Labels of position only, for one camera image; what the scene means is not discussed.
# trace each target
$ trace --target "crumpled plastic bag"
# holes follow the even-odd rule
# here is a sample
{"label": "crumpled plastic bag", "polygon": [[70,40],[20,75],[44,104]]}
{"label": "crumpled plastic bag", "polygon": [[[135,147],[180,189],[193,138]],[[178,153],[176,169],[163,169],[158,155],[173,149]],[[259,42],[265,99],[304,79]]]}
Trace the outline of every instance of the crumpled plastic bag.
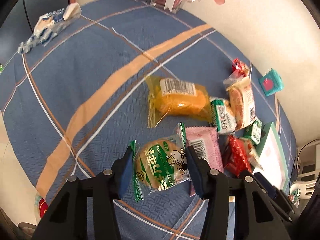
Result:
{"label": "crumpled plastic bag", "polygon": [[39,20],[33,30],[31,37],[21,42],[18,47],[18,53],[24,54],[41,43],[46,46],[62,30],[68,27],[81,14],[81,8],[78,3],[71,3],[66,9],[46,13],[39,17]]}

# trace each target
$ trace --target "yellow snack package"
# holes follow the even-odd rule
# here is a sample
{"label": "yellow snack package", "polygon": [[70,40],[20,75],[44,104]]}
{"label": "yellow snack package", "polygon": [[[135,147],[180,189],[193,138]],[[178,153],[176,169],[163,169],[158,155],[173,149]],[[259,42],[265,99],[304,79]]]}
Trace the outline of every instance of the yellow snack package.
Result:
{"label": "yellow snack package", "polygon": [[148,127],[153,128],[166,115],[187,115],[211,122],[209,95],[204,86],[173,78],[149,76]]}

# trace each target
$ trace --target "snack package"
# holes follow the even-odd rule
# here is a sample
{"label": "snack package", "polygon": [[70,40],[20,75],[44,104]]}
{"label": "snack package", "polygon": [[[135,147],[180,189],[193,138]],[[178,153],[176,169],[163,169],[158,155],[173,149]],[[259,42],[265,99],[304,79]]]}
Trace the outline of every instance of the snack package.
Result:
{"label": "snack package", "polygon": [[223,98],[210,97],[212,125],[217,127],[219,134],[231,134],[236,130],[236,118],[231,109],[230,101]]}
{"label": "snack package", "polygon": [[133,188],[137,202],[151,192],[168,189],[189,179],[183,123],[179,123],[169,137],[148,142],[143,147],[132,141],[130,146],[133,149]]}
{"label": "snack package", "polygon": [[244,170],[252,173],[243,141],[233,135],[230,135],[228,139],[231,157],[226,168],[237,177]]}
{"label": "snack package", "polygon": [[[200,159],[208,162],[210,168],[223,172],[221,152],[216,127],[187,127],[187,146],[192,146]],[[191,182],[190,196],[195,195]]]}
{"label": "snack package", "polygon": [[255,104],[251,88],[250,78],[238,79],[227,87],[230,96],[230,103],[236,117],[236,130],[240,130],[252,124],[255,120]]}
{"label": "snack package", "polygon": [[259,120],[258,117],[256,117],[253,124],[248,126],[244,130],[243,137],[251,139],[252,142],[255,143],[255,145],[257,145],[260,143],[261,129],[262,129],[262,122]]}
{"label": "snack package", "polygon": [[156,127],[166,115],[187,115],[211,122],[209,95],[204,86],[173,78],[149,76],[148,127]]}
{"label": "snack package", "polygon": [[234,73],[237,73],[239,76],[246,77],[249,75],[250,68],[248,65],[242,61],[240,61],[238,58],[234,59],[232,62],[232,71]]}
{"label": "snack package", "polygon": [[247,153],[247,158],[248,158],[249,163],[253,167],[257,167],[263,171],[263,168],[259,163],[258,154],[256,152],[256,149],[254,148],[254,145],[253,145],[251,139],[248,139],[248,138],[239,138],[239,139],[242,140],[244,143],[244,148]]}

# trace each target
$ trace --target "red snack package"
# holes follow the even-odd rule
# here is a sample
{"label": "red snack package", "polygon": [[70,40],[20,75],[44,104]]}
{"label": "red snack package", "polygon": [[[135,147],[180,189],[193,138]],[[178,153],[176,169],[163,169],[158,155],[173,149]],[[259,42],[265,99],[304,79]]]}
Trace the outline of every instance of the red snack package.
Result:
{"label": "red snack package", "polygon": [[231,151],[231,157],[226,168],[237,177],[244,170],[252,172],[243,141],[233,135],[230,135],[229,148]]}
{"label": "red snack package", "polygon": [[247,66],[246,63],[240,61],[238,58],[236,58],[232,62],[232,71],[235,72],[237,71],[240,76],[246,77],[249,74],[249,67]]}

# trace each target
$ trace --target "food packaging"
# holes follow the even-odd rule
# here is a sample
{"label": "food packaging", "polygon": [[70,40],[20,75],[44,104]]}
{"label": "food packaging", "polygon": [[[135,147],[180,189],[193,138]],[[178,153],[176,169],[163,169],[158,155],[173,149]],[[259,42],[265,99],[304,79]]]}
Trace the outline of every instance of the food packaging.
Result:
{"label": "food packaging", "polygon": [[209,95],[204,86],[173,78],[149,76],[148,127],[153,128],[166,115],[186,115],[211,122]]}
{"label": "food packaging", "polygon": [[240,140],[242,140],[244,142],[244,148],[245,148],[249,163],[253,167],[258,168],[263,171],[263,168],[259,162],[259,157],[258,157],[257,151],[256,151],[251,139],[240,138]]}
{"label": "food packaging", "polygon": [[252,140],[252,142],[257,145],[260,143],[261,139],[261,129],[262,129],[262,122],[259,120],[258,117],[255,118],[253,124],[247,126],[244,130],[244,138],[248,138]]}
{"label": "food packaging", "polygon": [[38,44],[46,46],[61,31],[80,17],[81,8],[78,3],[71,3],[66,9],[46,13],[39,17],[31,37],[21,42],[18,47],[18,53],[24,54]]}
{"label": "food packaging", "polygon": [[[216,127],[187,127],[187,146],[192,146],[200,159],[206,160],[212,169],[223,172],[221,152]],[[190,196],[195,195],[191,182]]]}
{"label": "food packaging", "polygon": [[231,109],[230,101],[223,98],[210,97],[212,125],[217,127],[219,134],[232,134],[236,130],[236,118]]}
{"label": "food packaging", "polygon": [[130,142],[133,150],[133,188],[138,202],[151,192],[166,190],[189,180],[185,156],[186,133],[179,123],[174,134],[140,147]]}
{"label": "food packaging", "polygon": [[230,104],[236,117],[236,130],[240,130],[252,124],[255,120],[255,103],[249,77],[237,79],[227,87],[230,96]]}
{"label": "food packaging", "polygon": [[237,73],[239,76],[246,77],[249,75],[250,68],[246,63],[236,58],[232,62],[232,71],[233,73]]}
{"label": "food packaging", "polygon": [[233,135],[229,135],[228,139],[231,156],[226,168],[237,177],[239,177],[239,174],[245,170],[252,173],[251,166],[247,159],[244,142]]}

